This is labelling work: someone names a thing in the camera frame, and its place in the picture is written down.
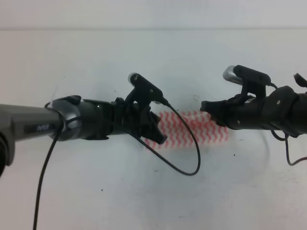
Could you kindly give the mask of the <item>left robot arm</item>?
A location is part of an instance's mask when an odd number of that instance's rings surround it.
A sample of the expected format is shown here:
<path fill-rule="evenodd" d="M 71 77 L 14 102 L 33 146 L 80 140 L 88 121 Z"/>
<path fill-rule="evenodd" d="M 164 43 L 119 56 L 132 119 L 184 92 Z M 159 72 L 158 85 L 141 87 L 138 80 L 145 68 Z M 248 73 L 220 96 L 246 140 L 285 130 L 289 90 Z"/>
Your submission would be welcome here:
<path fill-rule="evenodd" d="M 74 139 L 106 140 L 124 132 L 162 144 L 166 135 L 158 128 L 160 117 L 149 105 L 114 102 L 67 96 L 45 107 L 20 105 L 0 106 L 0 170 L 10 166 L 15 143 L 20 140 L 59 134 L 59 141 Z"/>

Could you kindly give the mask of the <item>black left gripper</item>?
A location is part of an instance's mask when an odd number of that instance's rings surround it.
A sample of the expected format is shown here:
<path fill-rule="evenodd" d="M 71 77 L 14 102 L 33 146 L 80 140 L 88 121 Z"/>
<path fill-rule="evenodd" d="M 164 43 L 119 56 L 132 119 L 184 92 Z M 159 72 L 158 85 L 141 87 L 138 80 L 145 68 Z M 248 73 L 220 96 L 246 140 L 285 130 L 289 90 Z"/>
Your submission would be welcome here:
<path fill-rule="evenodd" d="M 144 137 L 163 144 L 167 136 L 158 128 L 161 118 L 151 111 L 150 106 L 140 108 L 138 103 L 127 103 L 122 98 L 116 98 L 114 106 L 113 130 L 127 131 L 137 137 Z"/>

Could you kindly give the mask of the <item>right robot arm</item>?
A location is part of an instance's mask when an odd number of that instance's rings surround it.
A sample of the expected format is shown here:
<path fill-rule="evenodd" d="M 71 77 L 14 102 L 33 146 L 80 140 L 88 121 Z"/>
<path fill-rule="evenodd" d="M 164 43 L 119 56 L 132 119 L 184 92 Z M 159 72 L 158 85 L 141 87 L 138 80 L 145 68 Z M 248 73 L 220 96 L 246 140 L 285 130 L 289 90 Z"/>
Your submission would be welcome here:
<path fill-rule="evenodd" d="M 242 91 L 216 102 L 203 101 L 200 110 L 210 114 L 216 124 L 233 130 L 280 130 L 292 137 L 307 132 L 307 95 L 295 93 L 289 86 L 266 95 L 272 82 L 267 74 L 236 66 Z"/>

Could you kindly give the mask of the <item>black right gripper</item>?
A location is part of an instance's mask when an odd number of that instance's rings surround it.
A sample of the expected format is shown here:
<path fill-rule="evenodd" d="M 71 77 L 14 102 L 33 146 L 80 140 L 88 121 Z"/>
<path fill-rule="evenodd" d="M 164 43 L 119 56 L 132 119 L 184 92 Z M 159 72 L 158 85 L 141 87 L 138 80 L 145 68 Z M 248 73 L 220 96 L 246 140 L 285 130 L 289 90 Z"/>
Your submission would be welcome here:
<path fill-rule="evenodd" d="M 266 130 L 266 124 L 261 115 L 263 99 L 248 99 L 241 105 L 228 107 L 225 115 L 220 114 L 226 106 L 226 100 L 202 101 L 200 111 L 211 114 L 211 120 L 221 127 L 233 130 Z"/>

